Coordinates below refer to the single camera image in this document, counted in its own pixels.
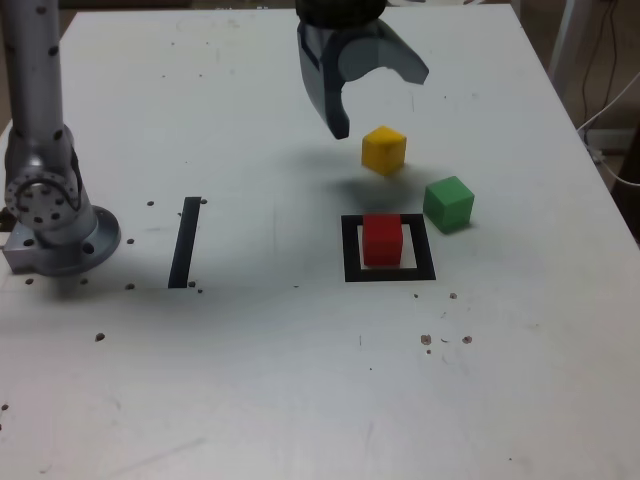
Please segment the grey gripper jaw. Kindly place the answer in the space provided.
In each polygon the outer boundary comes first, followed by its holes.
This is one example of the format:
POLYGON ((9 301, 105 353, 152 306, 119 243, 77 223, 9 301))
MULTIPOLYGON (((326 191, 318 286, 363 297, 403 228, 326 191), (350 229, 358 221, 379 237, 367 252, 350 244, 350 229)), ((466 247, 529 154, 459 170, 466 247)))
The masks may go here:
POLYGON ((344 85, 385 68, 405 82, 423 84, 429 69, 420 56, 385 22, 331 29, 327 40, 327 84, 344 85))

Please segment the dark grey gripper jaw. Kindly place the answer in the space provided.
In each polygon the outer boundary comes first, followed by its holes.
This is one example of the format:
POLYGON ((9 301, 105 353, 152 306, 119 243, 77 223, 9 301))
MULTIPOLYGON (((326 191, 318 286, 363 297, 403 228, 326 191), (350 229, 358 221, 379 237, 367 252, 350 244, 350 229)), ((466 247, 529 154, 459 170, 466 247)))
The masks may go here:
POLYGON ((342 103, 342 88, 346 81, 338 66, 343 48, 341 34, 300 22, 297 35, 307 95, 334 138, 345 139, 349 136, 350 121, 342 103))

